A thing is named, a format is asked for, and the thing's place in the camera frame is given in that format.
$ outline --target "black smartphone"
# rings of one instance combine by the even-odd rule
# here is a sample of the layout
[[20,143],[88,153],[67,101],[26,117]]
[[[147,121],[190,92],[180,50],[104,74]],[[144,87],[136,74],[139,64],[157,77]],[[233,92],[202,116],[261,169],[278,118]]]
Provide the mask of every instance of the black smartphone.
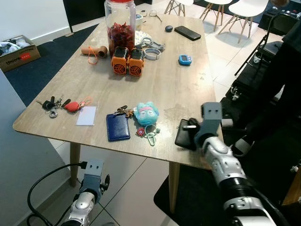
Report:
[[178,32],[179,34],[185,36],[186,38],[195,41],[201,38],[201,35],[188,29],[187,27],[184,26],[179,26],[174,28],[175,32]]

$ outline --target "glass jar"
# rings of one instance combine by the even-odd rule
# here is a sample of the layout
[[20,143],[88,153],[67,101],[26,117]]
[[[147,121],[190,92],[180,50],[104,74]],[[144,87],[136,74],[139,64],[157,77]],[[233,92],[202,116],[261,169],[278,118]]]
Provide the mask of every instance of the glass jar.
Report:
[[133,0],[106,0],[104,2],[109,52],[112,57],[117,46],[131,51],[135,47],[136,7]]

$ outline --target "white chair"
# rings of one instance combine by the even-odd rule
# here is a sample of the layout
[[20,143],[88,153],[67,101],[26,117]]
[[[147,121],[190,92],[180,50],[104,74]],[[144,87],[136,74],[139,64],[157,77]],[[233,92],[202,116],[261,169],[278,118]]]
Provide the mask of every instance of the white chair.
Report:
[[183,12],[183,15],[185,16],[185,6],[191,6],[193,4],[193,0],[170,0],[164,14],[168,13],[170,14],[170,12],[172,10],[175,11],[175,13],[179,16],[181,12]]
[[230,26],[229,31],[231,30],[232,26],[237,20],[241,20],[241,17],[245,17],[245,22],[243,25],[243,28],[241,30],[240,37],[238,39],[238,43],[240,43],[241,36],[243,35],[246,23],[249,23],[249,36],[251,33],[252,28],[252,22],[253,22],[253,16],[257,16],[258,14],[262,13],[269,0],[240,0],[237,3],[234,3],[233,5],[229,6],[229,10],[234,14],[233,17],[226,23],[226,25],[221,29],[221,31],[218,33],[220,34],[225,27],[231,23],[231,21],[235,18],[235,20],[232,22],[233,24]]
[[209,11],[213,10],[212,9],[213,4],[219,5],[218,10],[217,10],[217,14],[216,14],[215,25],[214,25],[214,29],[213,29],[213,31],[215,32],[219,14],[221,13],[222,19],[223,19],[223,17],[224,17],[224,6],[226,4],[229,4],[230,2],[232,2],[232,0],[206,0],[206,2],[208,2],[208,5],[207,5],[206,9],[203,11],[202,15],[199,17],[201,19],[202,16],[206,13],[203,20],[205,20],[205,18],[208,15]]

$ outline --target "red lid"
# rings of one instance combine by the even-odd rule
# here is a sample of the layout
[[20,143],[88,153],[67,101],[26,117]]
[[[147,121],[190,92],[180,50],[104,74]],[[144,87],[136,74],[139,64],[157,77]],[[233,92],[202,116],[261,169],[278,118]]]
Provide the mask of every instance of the red lid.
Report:
[[131,2],[132,0],[110,0],[112,2],[116,2],[116,3],[128,3]]

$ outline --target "dried red peppers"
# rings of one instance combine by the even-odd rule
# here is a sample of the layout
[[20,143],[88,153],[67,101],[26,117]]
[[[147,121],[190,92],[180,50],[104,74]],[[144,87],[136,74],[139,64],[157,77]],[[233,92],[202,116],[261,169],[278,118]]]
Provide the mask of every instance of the dried red peppers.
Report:
[[108,36],[111,57],[117,46],[127,47],[129,51],[135,46],[135,31],[133,31],[132,27],[126,23],[123,25],[114,23],[112,27],[108,27]]

